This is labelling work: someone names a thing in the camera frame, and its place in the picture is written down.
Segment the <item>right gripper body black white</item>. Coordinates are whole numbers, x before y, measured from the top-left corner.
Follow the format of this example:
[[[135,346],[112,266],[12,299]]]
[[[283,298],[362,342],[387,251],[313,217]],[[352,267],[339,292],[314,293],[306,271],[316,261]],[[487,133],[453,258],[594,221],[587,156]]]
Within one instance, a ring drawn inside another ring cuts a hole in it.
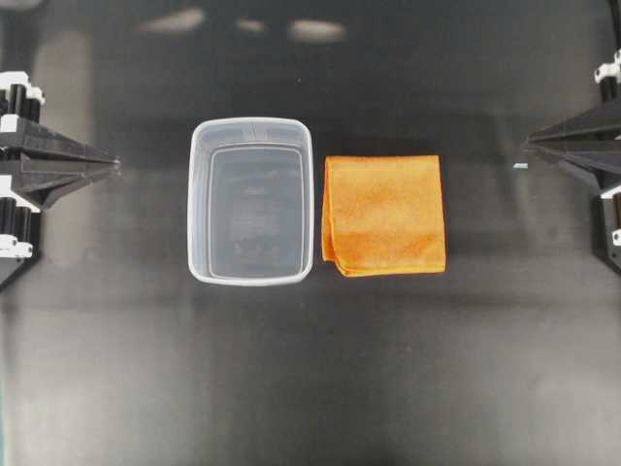
[[[593,112],[591,131],[608,144],[608,155],[601,186],[604,207],[606,250],[616,271],[620,271],[620,49],[611,62],[601,64],[594,72],[602,104]]]

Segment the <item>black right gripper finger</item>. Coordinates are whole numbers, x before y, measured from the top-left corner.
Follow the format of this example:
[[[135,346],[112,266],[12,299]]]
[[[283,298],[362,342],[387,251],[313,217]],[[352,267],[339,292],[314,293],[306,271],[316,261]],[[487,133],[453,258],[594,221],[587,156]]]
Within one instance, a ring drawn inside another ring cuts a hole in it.
[[[620,135],[620,102],[607,101],[578,116],[564,119],[526,139],[528,145],[556,141],[586,141],[588,139],[615,138]]]
[[[619,143],[525,143],[522,149],[599,192],[620,185]]]

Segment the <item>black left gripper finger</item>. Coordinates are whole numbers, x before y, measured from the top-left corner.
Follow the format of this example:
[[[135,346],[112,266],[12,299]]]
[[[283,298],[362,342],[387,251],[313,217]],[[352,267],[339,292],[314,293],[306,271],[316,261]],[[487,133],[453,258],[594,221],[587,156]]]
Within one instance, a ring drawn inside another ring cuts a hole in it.
[[[75,141],[28,119],[16,121],[14,158],[119,164],[117,158],[104,150]]]
[[[47,210],[60,198],[118,174],[118,163],[21,162],[19,195]]]

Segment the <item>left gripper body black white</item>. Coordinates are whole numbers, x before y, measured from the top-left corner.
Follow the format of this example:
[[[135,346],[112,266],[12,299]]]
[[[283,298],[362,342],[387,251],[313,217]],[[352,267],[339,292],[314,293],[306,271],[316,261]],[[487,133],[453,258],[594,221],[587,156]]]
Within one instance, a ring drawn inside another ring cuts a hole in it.
[[[45,103],[43,91],[24,71],[1,74],[1,288],[6,289],[40,258],[41,209],[20,193],[20,163],[25,153],[12,149],[20,118],[37,122]]]

